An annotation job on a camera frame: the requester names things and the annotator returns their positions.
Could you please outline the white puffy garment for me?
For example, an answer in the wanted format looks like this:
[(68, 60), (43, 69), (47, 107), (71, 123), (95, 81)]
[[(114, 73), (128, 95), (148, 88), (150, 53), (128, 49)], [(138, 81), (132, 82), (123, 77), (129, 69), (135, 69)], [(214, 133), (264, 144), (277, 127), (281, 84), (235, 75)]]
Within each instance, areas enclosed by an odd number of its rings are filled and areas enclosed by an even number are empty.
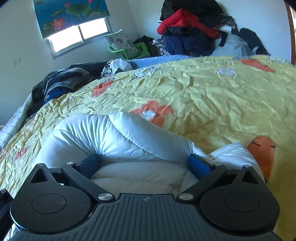
[(187, 138), (168, 132), (133, 113), (75, 115), (61, 121), (42, 145), (34, 163), (57, 168), (98, 154), (102, 168), (93, 181), (114, 195), (179, 194), (197, 183), (187, 168), (190, 154), (230, 169), (260, 167), (240, 143), (209, 154)]

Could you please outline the dark striped clothes pile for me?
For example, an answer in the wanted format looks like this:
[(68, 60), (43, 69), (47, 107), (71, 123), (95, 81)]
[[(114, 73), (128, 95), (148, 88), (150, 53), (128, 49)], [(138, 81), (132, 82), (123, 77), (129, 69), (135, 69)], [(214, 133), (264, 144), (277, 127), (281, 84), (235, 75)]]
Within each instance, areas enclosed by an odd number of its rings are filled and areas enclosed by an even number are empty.
[(93, 80), (100, 79), (105, 65), (106, 62), (87, 62), (49, 73), (32, 88), (32, 105), (27, 110), (27, 117), (39, 111), (50, 100), (76, 92)]

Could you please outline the red and navy clothes pile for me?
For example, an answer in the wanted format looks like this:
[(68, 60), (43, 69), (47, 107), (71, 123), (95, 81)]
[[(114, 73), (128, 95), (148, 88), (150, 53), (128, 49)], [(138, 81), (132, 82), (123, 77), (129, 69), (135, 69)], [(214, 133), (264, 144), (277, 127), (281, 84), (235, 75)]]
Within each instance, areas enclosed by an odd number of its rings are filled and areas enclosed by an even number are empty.
[(179, 9), (161, 21), (157, 33), (162, 36), (165, 51), (170, 55), (200, 57), (213, 54), (217, 39), (219, 46), (224, 46), (228, 34), (236, 29), (231, 16), (196, 16)]

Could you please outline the yellow floral quilt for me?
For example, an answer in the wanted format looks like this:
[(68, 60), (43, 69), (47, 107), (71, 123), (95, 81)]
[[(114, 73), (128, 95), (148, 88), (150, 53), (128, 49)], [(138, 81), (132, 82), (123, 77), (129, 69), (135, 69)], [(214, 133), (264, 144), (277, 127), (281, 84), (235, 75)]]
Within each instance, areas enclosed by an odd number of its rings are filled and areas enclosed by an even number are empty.
[(189, 58), (95, 80), (51, 100), (1, 151), (1, 188), (15, 195), (46, 138), (64, 118), (148, 113), (158, 126), (205, 153), (226, 144), (275, 144), (267, 182), (280, 204), (277, 234), (295, 238), (295, 67), (255, 56)]

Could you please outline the crumpled silver plastic bag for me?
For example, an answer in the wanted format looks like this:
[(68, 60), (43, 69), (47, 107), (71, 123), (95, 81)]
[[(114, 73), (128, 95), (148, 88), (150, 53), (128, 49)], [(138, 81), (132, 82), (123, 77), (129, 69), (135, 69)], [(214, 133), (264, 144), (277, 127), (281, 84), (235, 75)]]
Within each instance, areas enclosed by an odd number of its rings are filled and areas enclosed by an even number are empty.
[(133, 70), (133, 67), (125, 60), (119, 58), (107, 62), (102, 70), (101, 76), (102, 78), (105, 78), (115, 75), (116, 73), (126, 72), (130, 70)]

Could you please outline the blue bed sheet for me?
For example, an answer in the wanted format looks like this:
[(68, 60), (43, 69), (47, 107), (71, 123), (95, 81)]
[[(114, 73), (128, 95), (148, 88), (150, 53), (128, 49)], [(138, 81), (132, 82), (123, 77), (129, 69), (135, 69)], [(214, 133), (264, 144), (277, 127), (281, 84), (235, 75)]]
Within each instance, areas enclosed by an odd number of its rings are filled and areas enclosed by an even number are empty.
[(184, 59), (191, 58), (192, 56), (187, 55), (171, 55), (171, 56), (158, 56), (158, 57), (149, 57), (149, 58), (142, 58), (142, 59), (132, 59), (128, 60), (133, 69), (140, 69), (145, 68), (153, 65), (158, 65), (161, 63), (167, 63), (171, 61), (180, 61)]

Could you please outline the green plastic chair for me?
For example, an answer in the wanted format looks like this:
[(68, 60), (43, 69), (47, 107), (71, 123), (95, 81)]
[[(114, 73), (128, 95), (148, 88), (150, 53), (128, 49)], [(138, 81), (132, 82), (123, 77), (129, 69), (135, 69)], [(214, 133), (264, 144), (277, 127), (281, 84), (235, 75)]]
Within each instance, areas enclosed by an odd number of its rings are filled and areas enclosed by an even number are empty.
[(151, 56), (145, 43), (137, 43), (134, 46), (137, 49), (135, 52), (130, 51), (129, 49), (114, 50), (110, 44), (108, 45), (108, 50), (123, 60), (142, 59)]

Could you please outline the bright window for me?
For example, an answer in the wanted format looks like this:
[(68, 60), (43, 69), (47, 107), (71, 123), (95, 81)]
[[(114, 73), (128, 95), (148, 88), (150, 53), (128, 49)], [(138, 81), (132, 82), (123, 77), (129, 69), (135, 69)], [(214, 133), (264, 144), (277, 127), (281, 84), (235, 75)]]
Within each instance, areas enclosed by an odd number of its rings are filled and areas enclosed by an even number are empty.
[(46, 41), (55, 59), (112, 33), (108, 18), (88, 21), (49, 36)]

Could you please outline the patterned white cushion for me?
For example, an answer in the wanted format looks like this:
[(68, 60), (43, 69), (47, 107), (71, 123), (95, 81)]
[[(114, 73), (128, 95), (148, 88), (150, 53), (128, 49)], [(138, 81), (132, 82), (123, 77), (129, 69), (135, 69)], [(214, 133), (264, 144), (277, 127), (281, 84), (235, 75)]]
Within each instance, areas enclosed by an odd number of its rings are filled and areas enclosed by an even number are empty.
[(104, 37), (114, 50), (129, 49), (133, 52), (137, 51), (133, 42), (128, 38), (123, 29), (112, 34), (104, 35)]

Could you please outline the lotus print roller blind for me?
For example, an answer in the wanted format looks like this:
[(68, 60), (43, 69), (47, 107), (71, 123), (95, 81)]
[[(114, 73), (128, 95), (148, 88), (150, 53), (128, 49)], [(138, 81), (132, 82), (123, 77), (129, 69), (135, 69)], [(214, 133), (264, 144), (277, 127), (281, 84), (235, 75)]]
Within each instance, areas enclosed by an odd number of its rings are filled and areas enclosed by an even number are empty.
[(110, 16), (104, 0), (33, 1), (43, 39), (88, 21)]

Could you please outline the black jacket on wall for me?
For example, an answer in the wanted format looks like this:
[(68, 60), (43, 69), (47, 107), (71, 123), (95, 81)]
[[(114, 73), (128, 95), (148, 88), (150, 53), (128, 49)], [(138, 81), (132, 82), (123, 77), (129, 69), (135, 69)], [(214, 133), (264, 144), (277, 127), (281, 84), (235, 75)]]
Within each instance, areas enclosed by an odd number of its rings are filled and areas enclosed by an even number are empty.
[(241, 37), (245, 42), (247, 42), (250, 50), (254, 55), (269, 55), (266, 48), (262, 44), (259, 37), (255, 32), (247, 28), (241, 28), (239, 31), (239, 37)]

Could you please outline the wooden door frame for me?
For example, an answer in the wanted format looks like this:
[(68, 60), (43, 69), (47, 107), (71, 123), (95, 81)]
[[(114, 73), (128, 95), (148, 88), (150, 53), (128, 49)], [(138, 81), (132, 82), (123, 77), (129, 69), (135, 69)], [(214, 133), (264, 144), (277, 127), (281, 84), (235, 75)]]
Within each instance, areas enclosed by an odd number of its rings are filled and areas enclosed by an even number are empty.
[(291, 63), (292, 65), (295, 65), (295, 11), (292, 9), (287, 1), (285, 1), (285, 7), (287, 9), (287, 16), (290, 27)]

